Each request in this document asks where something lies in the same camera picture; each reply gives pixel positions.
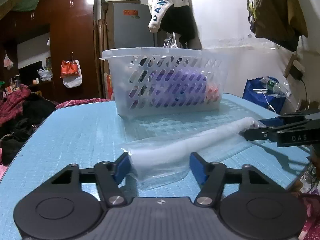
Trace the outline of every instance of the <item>bottle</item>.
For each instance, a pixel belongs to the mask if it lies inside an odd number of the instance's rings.
[[[281,97],[290,98],[292,95],[292,93],[286,87],[268,77],[261,78],[260,82],[262,83],[264,88],[277,95],[280,95]]]

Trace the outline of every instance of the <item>translucent plastic basket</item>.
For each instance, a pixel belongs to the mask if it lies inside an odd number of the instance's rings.
[[[116,107],[129,118],[211,111],[220,104],[226,58],[209,51],[171,48],[105,50]]]

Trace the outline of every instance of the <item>table top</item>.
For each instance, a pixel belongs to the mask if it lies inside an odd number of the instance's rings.
[[[17,202],[42,182],[70,163],[93,167],[104,160],[114,161],[121,146],[130,141],[178,132],[212,129],[246,116],[273,118],[275,113],[242,98],[224,94],[220,109],[212,112],[157,115],[131,121],[117,115],[114,102],[71,106],[53,112],[30,137],[0,181],[0,240],[21,239],[13,222]],[[289,187],[308,165],[309,151],[303,147],[278,148],[265,142],[229,156],[223,163],[240,169],[252,164],[284,188]],[[194,200],[199,192],[191,172],[177,182],[152,190],[141,190],[127,177],[120,185],[126,196],[178,197]],[[93,184],[82,189],[98,198]],[[224,195],[238,189],[225,186]]]

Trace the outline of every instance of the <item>white plastic bag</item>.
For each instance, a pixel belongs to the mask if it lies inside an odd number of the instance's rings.
[[[4,57],[4,61],[3,61],[3,66],[7,68],[7,70],[9,70],[10,68],[12,68],[13,66],[13,62],[9,59],[7,52],[5,52],[5,57]]]
[[[78,87],[82,84],[82,75],[81,75],[81,68],[80,68],[80,64],[79,64],[79,60],[75,60],[77,62],[78,65],[78,72],[79,72],[79,76],[68,76],[68,77],[63,77],[63,84],[67,87],[67,88],[74,88],[74,87]]]
[[[221,162],[253,144],[239,132],[263,124],[252,117],[221,125],[196,134],[159,136],[125,144],[132,176],[144,190],[183,179],[189,171],[189,156],[197,152],[207,162]]]
[[[40,68],[38,74],[42,81],[50,81],[52,79],[52,70],[43,70]]]

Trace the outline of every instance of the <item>plaid shirt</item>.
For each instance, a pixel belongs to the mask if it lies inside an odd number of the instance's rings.
[[[22,114],[22,104],[30,95],[31,91],[26,85],[21,84],[20,89],[7,95],[0,102],[0,126]]]

